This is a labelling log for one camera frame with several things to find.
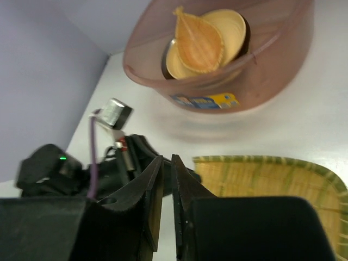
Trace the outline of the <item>rectangular woven bamboo tray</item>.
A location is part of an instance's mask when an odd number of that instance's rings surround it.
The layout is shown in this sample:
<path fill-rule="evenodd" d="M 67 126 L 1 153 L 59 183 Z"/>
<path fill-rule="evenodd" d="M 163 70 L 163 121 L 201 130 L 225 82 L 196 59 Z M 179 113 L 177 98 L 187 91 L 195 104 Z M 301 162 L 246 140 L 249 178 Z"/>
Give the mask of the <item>rectangular woven bamboo tray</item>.
<path fill-rule="evenodd" d="M 337 260 L 347 260 L 347 187 L 332 170 L 287 157 L 199 156 L 195 172 L 218 197 L 299 196 L 319 214 Z"/>

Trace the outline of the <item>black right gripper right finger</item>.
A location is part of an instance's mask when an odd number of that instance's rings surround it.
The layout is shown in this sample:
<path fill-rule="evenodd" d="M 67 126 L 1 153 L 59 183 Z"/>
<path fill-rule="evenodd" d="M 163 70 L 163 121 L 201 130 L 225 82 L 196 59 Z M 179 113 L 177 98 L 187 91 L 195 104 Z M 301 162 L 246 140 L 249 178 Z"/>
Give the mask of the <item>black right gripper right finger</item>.
<path fill-rule="evenodd" d="M 178 260 L 337 260 L 305 198 L 218 197 L 178 155 L 171 175 Z"/>

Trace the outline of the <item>leaf shaped yellow dish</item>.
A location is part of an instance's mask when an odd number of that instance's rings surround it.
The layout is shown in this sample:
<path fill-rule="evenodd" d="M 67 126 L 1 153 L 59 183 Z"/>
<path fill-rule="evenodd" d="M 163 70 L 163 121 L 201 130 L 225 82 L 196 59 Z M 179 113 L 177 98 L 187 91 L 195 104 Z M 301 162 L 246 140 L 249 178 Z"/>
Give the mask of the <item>leaf shaped yellow dish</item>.
<path fill-rule="evenodd" d="M 196 72 L 209 73 L 222 63 L 225 44 L 220 31 L 207 20 L 177 7 L 175 39 L 182 64 Z"/>

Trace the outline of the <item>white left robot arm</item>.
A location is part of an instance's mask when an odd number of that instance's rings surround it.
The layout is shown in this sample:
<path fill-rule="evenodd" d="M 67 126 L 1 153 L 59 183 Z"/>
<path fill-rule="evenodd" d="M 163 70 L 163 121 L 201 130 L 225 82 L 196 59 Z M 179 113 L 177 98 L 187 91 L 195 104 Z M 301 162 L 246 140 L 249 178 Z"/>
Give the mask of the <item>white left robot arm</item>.
<path fill-rule="evenodd" d="M 156 186 L 160 196 L 171 194 L 171 160 L 160 156 L 143 135 L 126 135 L 108 147 L 96 166 L 82 164 L 54 144 L 39 147 L 19 164 L 16 187 L 22 197 L 86 196 L 100 204 L 119 197 L 148 194 Z"/>

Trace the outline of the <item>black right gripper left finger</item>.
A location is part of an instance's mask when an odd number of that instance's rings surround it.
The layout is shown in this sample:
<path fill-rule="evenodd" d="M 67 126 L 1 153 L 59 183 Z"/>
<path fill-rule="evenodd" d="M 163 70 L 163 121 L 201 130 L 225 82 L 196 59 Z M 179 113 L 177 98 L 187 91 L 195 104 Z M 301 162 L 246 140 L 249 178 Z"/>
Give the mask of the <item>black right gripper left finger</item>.
<path fill-rule="evenodd" d="M 152 260 L 158 250 L 164 158 L 155 157 L 134 180 L 91 202 L 80 219 L 70 260 Z"/>

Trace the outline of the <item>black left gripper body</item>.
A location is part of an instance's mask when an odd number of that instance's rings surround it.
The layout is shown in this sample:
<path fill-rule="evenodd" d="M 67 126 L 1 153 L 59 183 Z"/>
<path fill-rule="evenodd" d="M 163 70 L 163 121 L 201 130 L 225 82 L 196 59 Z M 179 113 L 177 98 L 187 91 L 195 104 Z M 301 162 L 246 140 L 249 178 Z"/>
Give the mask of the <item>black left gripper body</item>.
<path fill-rule="evenodd" d="M 143 135 L 132 134 L 125 137 L 127 153 L 134 170 L 128 171 L 121 152 L 108 147 L 105 158 L 97 164 L 98 187 L 95 198 L 101 200 L 132 181 L 147 168 L 158 155 Z"/>

